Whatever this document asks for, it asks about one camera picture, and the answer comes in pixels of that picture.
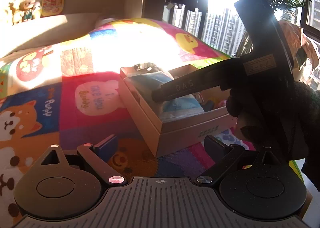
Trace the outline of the yellow plush toy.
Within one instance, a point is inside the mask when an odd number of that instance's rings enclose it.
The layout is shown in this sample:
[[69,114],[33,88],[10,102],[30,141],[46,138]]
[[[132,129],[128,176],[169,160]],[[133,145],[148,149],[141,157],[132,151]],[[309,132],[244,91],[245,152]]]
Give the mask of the yellow plush toy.
[[12,11],[12,24],[19,24],[22,22],[24,12],[20,10],[20,2],[14,2],[9,4],[9,8]]

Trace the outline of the red yellow picture card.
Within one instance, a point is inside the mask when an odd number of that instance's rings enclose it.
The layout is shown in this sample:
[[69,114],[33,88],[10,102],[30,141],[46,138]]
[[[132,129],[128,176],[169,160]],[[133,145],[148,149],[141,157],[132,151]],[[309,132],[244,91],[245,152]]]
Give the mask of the red yellow picture card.
[[64,0],[42,0],[41,7],[43,17],[57,16],[63,11]]

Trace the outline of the pink cardboard box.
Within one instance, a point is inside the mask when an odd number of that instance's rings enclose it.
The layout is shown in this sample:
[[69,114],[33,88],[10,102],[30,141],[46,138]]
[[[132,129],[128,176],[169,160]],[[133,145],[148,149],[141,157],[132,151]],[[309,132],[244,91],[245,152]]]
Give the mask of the pink cardboard box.
[[219,134],[236,124],[236,119],[220,107],[195,116],[162,122],[133,84],[126,78],[133,67],[120,69],[119,95],[152,154],[158,158]]

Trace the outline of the colourful cartoon play mat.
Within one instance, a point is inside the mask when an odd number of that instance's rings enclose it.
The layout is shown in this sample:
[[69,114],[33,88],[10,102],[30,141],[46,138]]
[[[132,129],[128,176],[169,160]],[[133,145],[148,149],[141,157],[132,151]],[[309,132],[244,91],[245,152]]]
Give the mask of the colourful cartoon play mat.
[[[61,70],[62,78],[1,101],[1,227],[305,227],[299,214],[282,220],[243,217],[212,188],[196,185],[195,179],[215,164],[204,140],[156,158],[119,95],[120,69],[133,67],[126,80],[164,123],[220,107],[227,110],[233,88],[223,91],[217,86],[161,103],[151,97],[162,84],[196,71],[193,62],[218,57],[218,51],[182,29],[148,19],[113,21],[72,44],[90,50],[91,57],[81,59],[88,73],[70,75],[69,66],[59,61],[66,43],[31,52],[9,68],[22,84],[54,68]],[[253,80],[234,88],[243,87],[285,90],[293,84]],[[238,134],[235,119],[233,127],[209,135],[226,145],[259,150]],[[118,138],[118,145],[107,164],[126,178],[126,185],[107,189],[94,207],[77,217],[43,220],[21,214],[15,187],[48,147],[75,150],[110,135]],[[278,149],[263,147],[289,164]]]

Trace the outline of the baby doll figure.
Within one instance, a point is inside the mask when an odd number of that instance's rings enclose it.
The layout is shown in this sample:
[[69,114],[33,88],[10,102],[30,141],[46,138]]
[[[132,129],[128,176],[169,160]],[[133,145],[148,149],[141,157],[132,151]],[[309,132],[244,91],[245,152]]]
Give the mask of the baby doll figure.
[[23,3],[23,17],[22,22],[33,19],[33,11],[36,5],[36,0],[25,0]]

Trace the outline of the small white duck toy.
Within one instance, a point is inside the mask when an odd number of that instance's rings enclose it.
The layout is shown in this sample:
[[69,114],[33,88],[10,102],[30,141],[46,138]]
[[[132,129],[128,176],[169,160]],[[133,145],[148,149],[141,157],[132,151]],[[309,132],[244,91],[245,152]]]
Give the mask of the small white duck toy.
[[39,1],[36,1],[34,3],[32,16],[33,16],[33,19],[40,19],[41,17],[41,4]]

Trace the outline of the dark brown plush bear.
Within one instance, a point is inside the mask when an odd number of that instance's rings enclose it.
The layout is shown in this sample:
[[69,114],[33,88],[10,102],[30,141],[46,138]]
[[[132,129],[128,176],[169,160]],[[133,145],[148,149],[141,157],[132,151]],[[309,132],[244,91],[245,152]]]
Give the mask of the dark brown plush bear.
[[319,159],[319,91],[303,82],[285,90],[233,88],[226,105],[238,134],[256,149],[270,144],[290,160]]

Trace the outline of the hanging pink clothes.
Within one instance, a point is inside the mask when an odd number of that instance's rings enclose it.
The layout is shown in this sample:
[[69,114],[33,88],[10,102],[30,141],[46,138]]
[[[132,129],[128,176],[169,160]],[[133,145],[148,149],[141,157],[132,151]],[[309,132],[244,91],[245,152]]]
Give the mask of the hanging pink clothes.
[[311,75],[319,66],[319,52],[316,44],[308,38],[301,27],[287,20],[278,23],[283,30],[293,57],[293,76],[295,81],[311,84]]

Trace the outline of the white sofa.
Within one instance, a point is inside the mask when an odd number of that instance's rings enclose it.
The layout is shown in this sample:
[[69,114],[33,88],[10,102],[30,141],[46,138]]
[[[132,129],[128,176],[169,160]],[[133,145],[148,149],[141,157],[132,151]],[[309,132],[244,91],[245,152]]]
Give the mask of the white sofa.
[[100,13],[43,17],[1,28],[1,57],[12,52],[76,39],[95,28]]

